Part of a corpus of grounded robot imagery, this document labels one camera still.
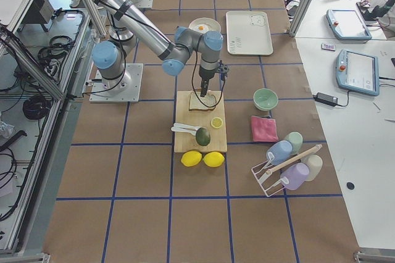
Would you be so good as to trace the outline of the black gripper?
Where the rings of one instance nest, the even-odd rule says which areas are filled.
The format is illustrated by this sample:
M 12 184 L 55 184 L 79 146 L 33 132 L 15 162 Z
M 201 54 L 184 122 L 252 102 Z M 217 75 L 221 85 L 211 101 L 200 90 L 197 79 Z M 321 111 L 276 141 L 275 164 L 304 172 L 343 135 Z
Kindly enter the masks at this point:
M 214 69 L 207 70 L 204 67 L 199 66 L 199 76 L 202 79 L 200 97 L 205 97 L 207 95 L 209 80 L 212 79 L 214 75 L 215 75 Z

